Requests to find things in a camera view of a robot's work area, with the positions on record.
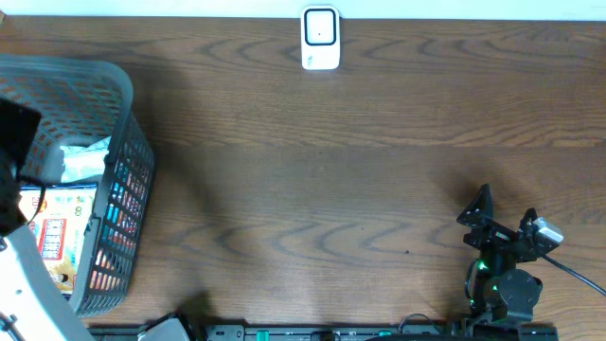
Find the light green wipes pack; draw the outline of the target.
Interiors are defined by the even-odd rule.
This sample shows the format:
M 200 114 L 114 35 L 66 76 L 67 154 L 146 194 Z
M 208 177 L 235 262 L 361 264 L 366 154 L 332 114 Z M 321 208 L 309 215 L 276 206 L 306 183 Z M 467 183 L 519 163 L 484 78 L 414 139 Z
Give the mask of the light green wipes pack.
M 60 146 L 63 152 L 61 181 L 73 183 L 102 175 L 105 156 L 109 153 L 111 137 L 108 136 L 88 147 Z

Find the yellow snack bag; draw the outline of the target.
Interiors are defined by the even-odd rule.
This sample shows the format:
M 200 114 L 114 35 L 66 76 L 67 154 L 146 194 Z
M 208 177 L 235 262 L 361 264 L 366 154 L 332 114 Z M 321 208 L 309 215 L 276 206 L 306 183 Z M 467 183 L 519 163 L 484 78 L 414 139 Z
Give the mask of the yellow snack bag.
M 29 185 L 20 191 L 19 208 L 30 219 L 29 229 L 48 274 L 65 296 L 74 292 L 96 194 L 95 184 L 47 189 Z

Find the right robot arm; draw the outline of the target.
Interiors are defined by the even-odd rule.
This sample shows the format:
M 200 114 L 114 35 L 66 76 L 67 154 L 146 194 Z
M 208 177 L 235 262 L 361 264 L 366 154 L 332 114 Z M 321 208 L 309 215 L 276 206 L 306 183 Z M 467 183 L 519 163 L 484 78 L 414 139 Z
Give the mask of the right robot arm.
M 476 324 L 516 326 L 532 320 L 543 285 L 517 265 L 538 258 L 536 219 L 531 208 L 516 231 L 496 222 L 488 184 L 456 218 L 470 229 L 463 242 L 479 251 L 465 282 Z

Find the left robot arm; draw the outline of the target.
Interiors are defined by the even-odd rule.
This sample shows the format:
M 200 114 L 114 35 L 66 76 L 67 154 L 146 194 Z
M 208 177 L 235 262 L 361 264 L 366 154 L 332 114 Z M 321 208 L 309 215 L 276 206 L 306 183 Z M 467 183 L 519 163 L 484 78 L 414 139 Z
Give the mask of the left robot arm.
M 91 340 L 45 270 L 19 208 L 20 185 L 40 186 L 21 173 L 41 114 L 1 101 L 1 338 L 3 340 Z

